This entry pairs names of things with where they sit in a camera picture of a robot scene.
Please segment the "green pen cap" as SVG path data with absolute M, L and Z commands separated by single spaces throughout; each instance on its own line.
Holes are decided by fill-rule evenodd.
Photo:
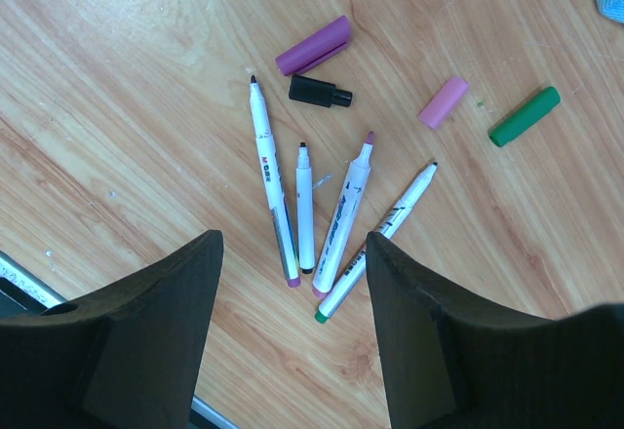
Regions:
M 505 146 L 549 114 L 561 100 L 553 86 L 533 93 L 489 130 L 489 140 L 497 147 Z

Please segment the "pink pen cap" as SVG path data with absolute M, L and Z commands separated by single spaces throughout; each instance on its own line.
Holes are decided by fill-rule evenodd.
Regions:
M 458 76 L 451 76 L 418 114 L 420 122 L 435 130 L 461 101 L 469 84 Z

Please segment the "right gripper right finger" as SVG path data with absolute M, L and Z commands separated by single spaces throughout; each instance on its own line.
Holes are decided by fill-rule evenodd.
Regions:
M 378 233 L 367 278 L 395 428 L 619 428 L 623 307 L 549 320 L 448 280 Z

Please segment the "pink cap marker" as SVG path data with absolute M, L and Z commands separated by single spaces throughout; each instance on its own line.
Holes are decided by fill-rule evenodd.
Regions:
M 343 181 L 312 282 L 313 294 L 320 299 L 325 298 L 332 289 L 357 217 L 371 172 L 370 158 L 374 140 L 374 132 L 369 132 L 360 154 L 350 163 Z

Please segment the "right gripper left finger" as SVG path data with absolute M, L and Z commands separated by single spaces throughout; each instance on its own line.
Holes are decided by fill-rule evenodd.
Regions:
M 185 427 L 222 261 L 209 230 L 97 291 L 4 318 L 2 426 Z

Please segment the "black cap marker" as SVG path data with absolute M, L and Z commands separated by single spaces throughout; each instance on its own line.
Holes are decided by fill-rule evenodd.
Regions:
M 312 168 L 305 142 L 298 147 L 295 182 L 299 266 L 304 274 L 311 274 L 316 264 L 313 188 Z

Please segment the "black pen cap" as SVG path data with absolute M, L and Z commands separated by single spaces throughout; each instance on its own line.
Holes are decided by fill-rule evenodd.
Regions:
M 339 89 L 333 83 L 294 74 L 291 79 L 289 98 L 326 108 L 333 105 L 349 107 L 353 94 Z

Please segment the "purple pen cap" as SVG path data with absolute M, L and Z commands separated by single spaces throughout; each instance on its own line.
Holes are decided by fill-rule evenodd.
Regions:
M 305 73 L 345 50 L 351 41 L 351 26 L 341 16 L 275 58 L 284 76 Z

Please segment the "purple cap marker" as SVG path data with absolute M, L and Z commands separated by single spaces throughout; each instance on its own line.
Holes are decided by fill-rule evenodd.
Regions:
M 299 265 L 287 199 L 280 174 L 277 148 L 270 127 L 265 99 L 254 75 L 250 77 L 250 109 L 259 165 L 284 276 L 290 288 L 297 288 L 301 283 Z

